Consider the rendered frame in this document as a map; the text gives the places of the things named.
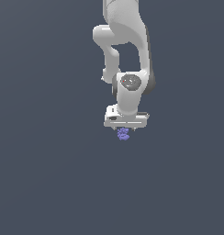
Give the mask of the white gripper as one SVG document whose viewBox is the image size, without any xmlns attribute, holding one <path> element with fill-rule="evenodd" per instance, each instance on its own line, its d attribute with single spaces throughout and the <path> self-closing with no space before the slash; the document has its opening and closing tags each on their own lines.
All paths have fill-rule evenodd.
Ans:
<svg viewBox="0 0 224 235">
<path fill-rule="evenodd" d="M 118 112 L 118 105 L 113 105 L 106 108 L 104 126 L 113 130 L 122 127 L 132 128 L 135 131 L 137 128 L 144 128 L 149 117 L 150 114 L 147 112 L 138 112 L 135 116 L 125 117 Z"/>
</svg>

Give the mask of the small purple lumpy object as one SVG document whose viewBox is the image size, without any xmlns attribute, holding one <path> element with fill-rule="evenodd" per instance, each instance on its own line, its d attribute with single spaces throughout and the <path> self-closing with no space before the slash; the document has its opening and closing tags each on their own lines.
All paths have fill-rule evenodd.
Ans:
<svg viewBox="0 0 224 235">
<path fill-rule="evenodd" d="M 129 138 L 128 132 L 129 132 L 128 129 L 125 129 L 125 128 L 119 129 L 118 130 L 118 138 L 120 140 L 127 140 Z"/>
</svg>

